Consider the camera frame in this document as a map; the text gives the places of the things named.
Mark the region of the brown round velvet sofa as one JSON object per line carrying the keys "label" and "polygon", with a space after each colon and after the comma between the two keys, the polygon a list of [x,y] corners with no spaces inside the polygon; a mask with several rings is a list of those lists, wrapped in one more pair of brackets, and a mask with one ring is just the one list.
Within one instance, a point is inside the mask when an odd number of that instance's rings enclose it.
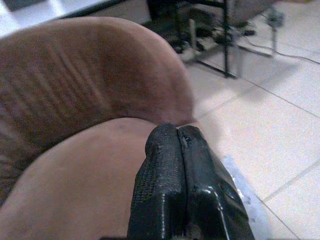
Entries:
{"label": "brown round velvet sofa", "polygon": [[0,240],[127,233],[158,125],[193,122],[188,72],[122,18],[53,21],[0,39]]}

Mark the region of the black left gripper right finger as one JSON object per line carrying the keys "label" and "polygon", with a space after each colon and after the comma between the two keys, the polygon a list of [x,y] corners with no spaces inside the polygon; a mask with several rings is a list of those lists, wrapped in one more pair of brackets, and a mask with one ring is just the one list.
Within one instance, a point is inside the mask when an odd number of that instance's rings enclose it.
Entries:
{"label": "black left gripper right finger", "polygon": [[187,183],[186,234],[191,240],[255,240],[235,183],[200,129],[178,129]]}

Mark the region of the black metal shelf rack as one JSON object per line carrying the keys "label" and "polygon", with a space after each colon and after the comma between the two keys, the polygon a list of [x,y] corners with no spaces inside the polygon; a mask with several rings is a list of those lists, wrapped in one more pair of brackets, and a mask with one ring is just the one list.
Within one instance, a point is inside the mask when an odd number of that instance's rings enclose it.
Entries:
{"label": "black metal shelf rack", "polygon": [[[222,73],[226,78],[236,78],[230,73],[229,47],[233,37],[229,25],[228,0],[146,0],[151,20],[145,25],[165,38],[176,53],[191,51],[190,62],[196,62]],[[214,26],[214,15],[208,12],[200,16],[196,7],[221,9],[222,20]],[[213,47],[205,47],[204,41],[213,41],[223,48],[224,67],[219,69],[204,61]]]}

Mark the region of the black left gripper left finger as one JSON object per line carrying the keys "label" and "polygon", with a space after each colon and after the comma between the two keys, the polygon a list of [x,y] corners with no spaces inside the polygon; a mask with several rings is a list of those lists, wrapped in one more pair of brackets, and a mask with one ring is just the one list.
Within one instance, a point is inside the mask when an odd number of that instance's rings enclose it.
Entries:
{"label": "black left gripper left finger", "polygon": [[172,240],[185,228],[187,186],[178,130],[154,128],[145,144],[130,206],[129,240]]}

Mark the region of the white table black legs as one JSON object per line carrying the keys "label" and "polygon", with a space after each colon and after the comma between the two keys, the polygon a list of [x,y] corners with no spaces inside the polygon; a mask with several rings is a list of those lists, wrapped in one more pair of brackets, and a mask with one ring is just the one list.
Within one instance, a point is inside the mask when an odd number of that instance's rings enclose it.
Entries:
{"label": "white table black legs", "polygon": [[147,0],[0,0],[0,39],[25,28],[84,16],[138,24],[151,20]]}

